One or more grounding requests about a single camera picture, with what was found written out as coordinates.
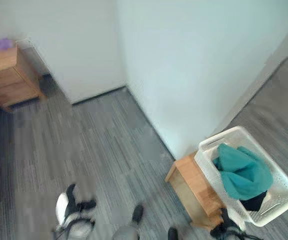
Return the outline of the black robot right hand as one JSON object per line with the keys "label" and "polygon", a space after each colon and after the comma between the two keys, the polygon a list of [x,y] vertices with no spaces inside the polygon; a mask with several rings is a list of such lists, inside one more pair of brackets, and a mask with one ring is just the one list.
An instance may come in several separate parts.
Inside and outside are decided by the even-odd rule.
{"label": "black robot right hand", "polygon": [[222,223],[210,231],[210,235],[216,240],[242,240],[242,230],[229,218],[227,209],[221,209]]}

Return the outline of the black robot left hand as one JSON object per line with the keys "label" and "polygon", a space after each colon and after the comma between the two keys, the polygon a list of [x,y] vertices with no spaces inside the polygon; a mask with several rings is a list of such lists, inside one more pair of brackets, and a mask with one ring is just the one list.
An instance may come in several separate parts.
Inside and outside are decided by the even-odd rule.
{"label": "black robot left hand", "polygon": [[95,199],[76,202],[74,188],[76,184],[69,185],[65,192],[62,192],[56,203],[56,217],[60,227],[66,228],[73,220],[85,217],[93,210],[97,202]]}

